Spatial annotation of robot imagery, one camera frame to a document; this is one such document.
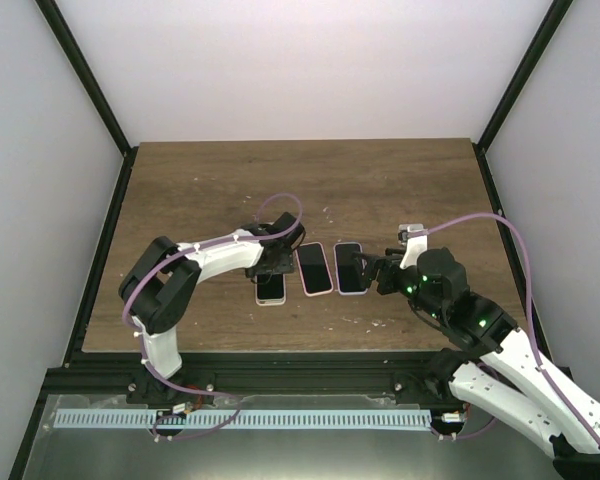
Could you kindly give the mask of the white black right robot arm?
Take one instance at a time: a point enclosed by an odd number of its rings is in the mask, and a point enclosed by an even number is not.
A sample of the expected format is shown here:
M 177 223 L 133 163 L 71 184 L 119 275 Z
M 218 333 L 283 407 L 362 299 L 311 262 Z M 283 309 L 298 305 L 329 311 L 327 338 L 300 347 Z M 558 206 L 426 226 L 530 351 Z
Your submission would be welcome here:
M 502 307 L 471 290 L 446 248 L 355 253 L 364 286 L 399 293 L 451 343 L 424 378 L 427 396 L 482 409 L 538 446 L 564 479 L 600 479 L 600 402 L 541 353 Z

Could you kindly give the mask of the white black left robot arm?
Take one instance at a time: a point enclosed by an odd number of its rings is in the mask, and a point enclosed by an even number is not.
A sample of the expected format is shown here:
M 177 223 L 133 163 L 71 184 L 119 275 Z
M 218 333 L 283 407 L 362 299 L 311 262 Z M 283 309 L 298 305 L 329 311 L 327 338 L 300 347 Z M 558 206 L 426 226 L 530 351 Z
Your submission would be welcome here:
M 120 284 L 119 296 L 123 322 L 141 339 L 141 363 L 153 374 L 148 388 L 158 401 L 171 404 L 183 395 L 177 324 L 196 287 L 235 270 L 253 283 L 291 273 L 293 247 L 304 234 L 300 219 L 285 212 L 272 224 L 247 224 L 203 242 L 162 236 L 149 244 Z

